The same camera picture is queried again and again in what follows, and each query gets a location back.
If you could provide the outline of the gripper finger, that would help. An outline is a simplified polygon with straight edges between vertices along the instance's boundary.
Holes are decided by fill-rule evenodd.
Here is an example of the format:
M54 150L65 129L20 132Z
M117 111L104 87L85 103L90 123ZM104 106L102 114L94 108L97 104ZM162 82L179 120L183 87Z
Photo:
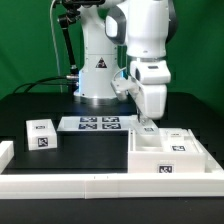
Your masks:
M140 124L147 124L149 119L140 110L138 110L137 111L137 121Z

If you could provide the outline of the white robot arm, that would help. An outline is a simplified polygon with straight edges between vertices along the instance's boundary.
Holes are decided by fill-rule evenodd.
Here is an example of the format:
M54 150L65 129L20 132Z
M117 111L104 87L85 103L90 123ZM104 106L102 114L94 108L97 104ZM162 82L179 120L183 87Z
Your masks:
M138 122L145 125L164 115L171 74L166 43L176 29L172 0L105 0L80 8L84 66L74 97L91 104L132 98Z

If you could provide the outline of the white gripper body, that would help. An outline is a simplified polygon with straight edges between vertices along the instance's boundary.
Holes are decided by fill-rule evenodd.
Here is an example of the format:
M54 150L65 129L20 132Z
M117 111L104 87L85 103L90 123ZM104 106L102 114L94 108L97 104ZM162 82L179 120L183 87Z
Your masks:
M139 111L149 119L160 119L165 110L166 84L171 80L166 61L132 61L130 77L135 87L129 93Z

